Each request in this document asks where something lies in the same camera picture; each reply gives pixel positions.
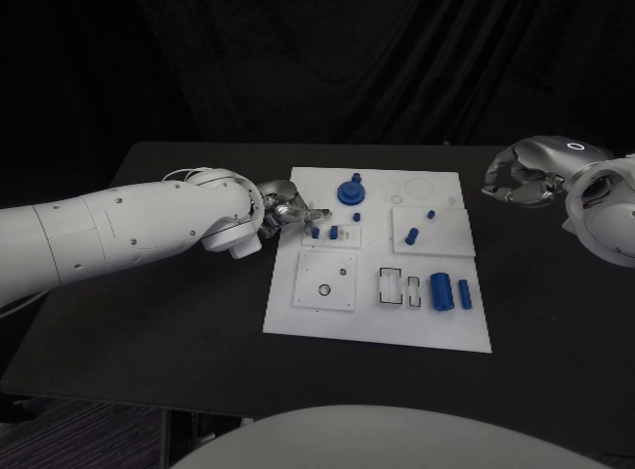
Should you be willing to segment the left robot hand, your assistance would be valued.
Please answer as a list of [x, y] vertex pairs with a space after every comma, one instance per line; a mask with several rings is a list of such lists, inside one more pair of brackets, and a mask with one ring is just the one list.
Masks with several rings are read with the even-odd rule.
[[332, 211], [326, 208], [311, 208], [299, 194], [296, 185], [289, 180], [275, 180], [257, 186], [264, 203], [264, 217], [259, 234], [270, 238], [285, 225], [300, 224], [311, 230], [318, 220], [328, 220]]

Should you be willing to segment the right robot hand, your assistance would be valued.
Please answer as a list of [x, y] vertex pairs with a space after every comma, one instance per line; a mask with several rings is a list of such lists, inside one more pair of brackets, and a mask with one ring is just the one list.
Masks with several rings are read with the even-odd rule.
[[587, 169], [613, 153], [576, 139], [534, 136], [499, 152], [486, 168], [482, 193], [521, 207], [547, 206]]

